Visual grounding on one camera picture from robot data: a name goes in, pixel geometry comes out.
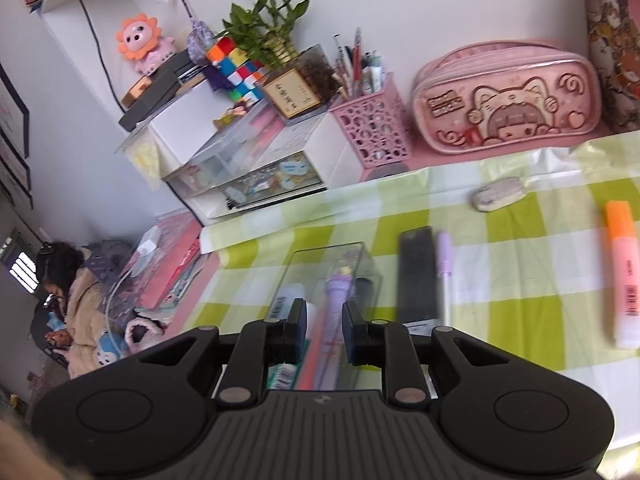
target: checkered tablecloth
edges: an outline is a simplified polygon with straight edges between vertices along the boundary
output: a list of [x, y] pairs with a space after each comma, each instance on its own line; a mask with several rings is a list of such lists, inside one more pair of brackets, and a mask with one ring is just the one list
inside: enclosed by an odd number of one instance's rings
[[[506, 176], [526, 182], [524, 200], [488, 214], [468, 205], [473, 190]], [[453, 325], [597, 390], [616, 416], [612, 446], [627, 446], [640, 441], [640, 352], [611, 341], [608, 200], [628, 200], [640, 231], [640, 132], [425, 168], [251, 212], [203, 230], [220, 270], [184, 329], [239, 331], [264, 316], [293, 251], [356, 241], [383, 275], [375, 317], [393, 319], [398, 235], [446, 228]], [[360, 383], [380, 378], [363, 372]]]

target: orange highlighter cap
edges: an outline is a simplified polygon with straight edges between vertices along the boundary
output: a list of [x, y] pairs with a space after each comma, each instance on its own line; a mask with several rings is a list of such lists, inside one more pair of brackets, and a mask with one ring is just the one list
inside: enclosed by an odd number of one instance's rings
[[609, 227], [609, 238], [636, 237], [634, 228], [634, 218], [631, 215], [629, 202], [623, 200], [612, 200], [605, 206], [607, 213], [607, 226]]

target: rubik's cube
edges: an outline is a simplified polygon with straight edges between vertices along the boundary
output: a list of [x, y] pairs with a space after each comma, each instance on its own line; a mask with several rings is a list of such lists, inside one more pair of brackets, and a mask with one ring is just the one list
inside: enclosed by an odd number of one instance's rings
[[220, 38], [207, 52], [207, 59], [235, 86], [228, 93], [233, 102], [242, 97], [248, 102], [257, 102], [264, 97], [256, 83], [264, 77], [267, 69], [259, 61], [250, 60], [230, 37]]

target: pink lion figurine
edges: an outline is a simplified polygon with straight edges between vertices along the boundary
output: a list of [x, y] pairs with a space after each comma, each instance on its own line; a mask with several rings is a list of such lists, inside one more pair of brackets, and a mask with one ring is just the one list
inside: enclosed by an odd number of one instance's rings
[[160, 36], [158, 20], [139, 14], [122, 22], [122, 30], [116, 34], [120, 42], [118, 50], [125, 59], [136, 60], [136, 71], [152, 75], [162, 63], [175, 55], [174, 38]]

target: hand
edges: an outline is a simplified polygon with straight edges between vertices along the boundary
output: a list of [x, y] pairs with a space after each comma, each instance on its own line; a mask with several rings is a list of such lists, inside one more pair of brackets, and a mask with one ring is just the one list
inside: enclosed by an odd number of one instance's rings
[[44, 337], [48, 343], [56, 346], [69, 346], [74, 341], [66, 330], [47, 332]]

